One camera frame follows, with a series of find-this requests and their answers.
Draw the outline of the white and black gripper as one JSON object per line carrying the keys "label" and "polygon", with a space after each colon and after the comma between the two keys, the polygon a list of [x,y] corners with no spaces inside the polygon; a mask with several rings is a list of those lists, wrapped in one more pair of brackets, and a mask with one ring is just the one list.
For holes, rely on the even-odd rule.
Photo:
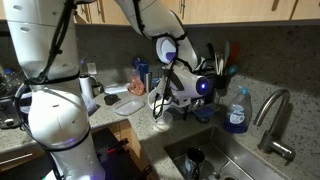
{"label": "white and black gripper", "polygon": [[157,92],[162,94],[174,106],[186,107],[191,103],[187,88],[187,82],[190,77],[191,73],[187,69],[163,69]]}

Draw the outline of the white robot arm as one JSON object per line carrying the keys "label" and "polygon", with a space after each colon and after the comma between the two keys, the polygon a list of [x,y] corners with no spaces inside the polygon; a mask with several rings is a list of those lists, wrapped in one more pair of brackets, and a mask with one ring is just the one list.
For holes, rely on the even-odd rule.
{"label": "white robot arm", "polygon": [[[79,87],[74,11],[95,0],[3,0],[18,63],[26,80],[16,96],[31,90],[24,130],[52,157],[59,180],[105,180],[98,160],[88,111]],[[194,73],[200,65],[182,24],[160,0],[115,0],[137,33],[162,45],[166,73],[152,91],[152,109],[160,115],[167,104],[184,107],[208,92],[208,80]]]}

